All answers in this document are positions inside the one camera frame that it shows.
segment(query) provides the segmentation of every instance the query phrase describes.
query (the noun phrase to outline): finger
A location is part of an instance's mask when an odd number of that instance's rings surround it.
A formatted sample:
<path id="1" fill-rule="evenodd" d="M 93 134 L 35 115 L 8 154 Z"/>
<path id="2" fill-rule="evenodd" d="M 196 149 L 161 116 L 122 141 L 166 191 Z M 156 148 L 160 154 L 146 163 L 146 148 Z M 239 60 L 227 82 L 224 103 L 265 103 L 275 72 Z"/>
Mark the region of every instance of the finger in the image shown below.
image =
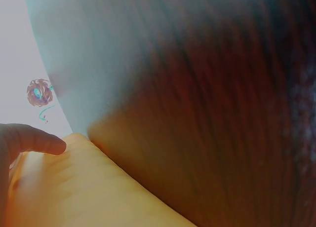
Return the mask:
<path id="1" fill-rule="evenodd" d="M 0 126 L 0 131 L 7 144 L 11 162 L 24 151 L 57 155 L 66 149 L 66 143 L 58 137 L 28 125 L 5 124 Z"/>

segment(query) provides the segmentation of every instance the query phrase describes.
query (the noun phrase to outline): person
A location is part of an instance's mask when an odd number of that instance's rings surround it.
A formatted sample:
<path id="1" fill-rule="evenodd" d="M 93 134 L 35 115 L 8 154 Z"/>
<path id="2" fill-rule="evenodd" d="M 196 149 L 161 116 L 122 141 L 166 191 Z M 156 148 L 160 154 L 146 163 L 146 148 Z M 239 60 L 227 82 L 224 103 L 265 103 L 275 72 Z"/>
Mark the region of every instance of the person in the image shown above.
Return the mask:
<path id="1" fill-rule="evenodd" d="M 58 137 L 23 124 L 0 124 L 0 227 L 4 226 L 10 164 L 24 151 L 62 154 L 66 143 Z"/>

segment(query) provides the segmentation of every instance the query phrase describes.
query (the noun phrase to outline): hand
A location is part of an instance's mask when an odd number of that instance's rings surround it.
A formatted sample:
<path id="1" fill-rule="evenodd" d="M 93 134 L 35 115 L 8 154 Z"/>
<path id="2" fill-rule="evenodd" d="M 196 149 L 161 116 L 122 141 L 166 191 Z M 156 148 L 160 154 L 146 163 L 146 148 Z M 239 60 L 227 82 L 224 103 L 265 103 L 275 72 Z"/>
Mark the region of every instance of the hand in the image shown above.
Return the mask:
<path id="1" fill-rule="evenodd" d="M 62 154 L 66 143 L 54 135 L 22 124 L 0 124 L 0 227 L 8 190 L 9 166 L 24 151 Z"/>

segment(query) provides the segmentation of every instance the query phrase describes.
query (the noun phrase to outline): skin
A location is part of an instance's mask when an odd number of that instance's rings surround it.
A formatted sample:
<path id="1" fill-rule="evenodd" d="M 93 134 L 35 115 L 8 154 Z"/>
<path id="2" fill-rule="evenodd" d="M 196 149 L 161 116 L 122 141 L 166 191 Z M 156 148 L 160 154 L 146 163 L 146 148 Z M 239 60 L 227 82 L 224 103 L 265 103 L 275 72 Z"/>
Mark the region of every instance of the skin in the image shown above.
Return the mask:
<path id="1" fill-rule="evenodd" d="M 9 166 L 19 153 L 36 151 L 59 155 L 65 149 L 64 141 L 39 129 L 22 124 L 0 124 L 0 227 L 4 226 Z"/>

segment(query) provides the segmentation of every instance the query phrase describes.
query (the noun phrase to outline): white background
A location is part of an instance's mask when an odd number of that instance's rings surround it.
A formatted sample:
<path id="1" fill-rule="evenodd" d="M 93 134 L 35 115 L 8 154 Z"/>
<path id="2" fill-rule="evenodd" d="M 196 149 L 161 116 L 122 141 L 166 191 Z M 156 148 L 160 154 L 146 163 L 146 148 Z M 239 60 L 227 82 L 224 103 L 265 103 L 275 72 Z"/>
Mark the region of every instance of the white background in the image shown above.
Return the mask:
<path id="1" fill-rule="evenodd" d="M 48 80 L 25 0 L 0 0 L 0 123 L 23 123 L 59 137 L 69 135 L 71 128 L 55 94 L 45 107 L 34 107 L 27 99 L 30 82 L 41 78 Z M 45 113 L 48 122 L 40 120 L 40 112 L 53 105 Z"/>

